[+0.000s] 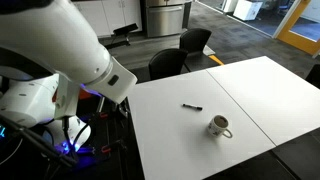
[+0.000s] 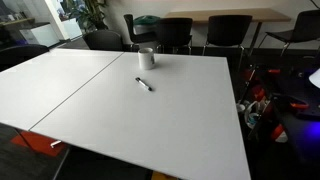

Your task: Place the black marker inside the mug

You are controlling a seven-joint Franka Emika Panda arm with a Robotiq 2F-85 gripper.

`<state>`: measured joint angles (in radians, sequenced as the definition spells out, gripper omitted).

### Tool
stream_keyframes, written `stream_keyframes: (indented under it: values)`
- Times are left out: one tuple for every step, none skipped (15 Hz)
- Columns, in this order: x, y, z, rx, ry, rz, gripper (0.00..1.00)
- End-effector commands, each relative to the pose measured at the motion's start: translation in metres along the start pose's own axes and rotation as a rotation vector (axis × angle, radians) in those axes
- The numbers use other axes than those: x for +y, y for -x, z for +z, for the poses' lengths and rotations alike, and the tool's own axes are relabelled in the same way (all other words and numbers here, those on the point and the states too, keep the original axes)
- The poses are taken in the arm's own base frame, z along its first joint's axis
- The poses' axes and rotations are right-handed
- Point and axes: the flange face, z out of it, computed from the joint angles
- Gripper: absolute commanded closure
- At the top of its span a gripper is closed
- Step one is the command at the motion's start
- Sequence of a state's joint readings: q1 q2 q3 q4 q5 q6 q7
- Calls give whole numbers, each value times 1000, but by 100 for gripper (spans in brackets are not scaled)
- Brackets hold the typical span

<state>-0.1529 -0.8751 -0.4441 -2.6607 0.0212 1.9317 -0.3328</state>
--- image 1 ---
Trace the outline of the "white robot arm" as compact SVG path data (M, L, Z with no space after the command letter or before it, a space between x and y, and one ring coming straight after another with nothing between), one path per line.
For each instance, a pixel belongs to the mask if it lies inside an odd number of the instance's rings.
M1 116L25 128L47 125L62 153L91 133L75 115L81 89L119 104L137 82L70 0L0 0L0 49L1 75L13 81Z

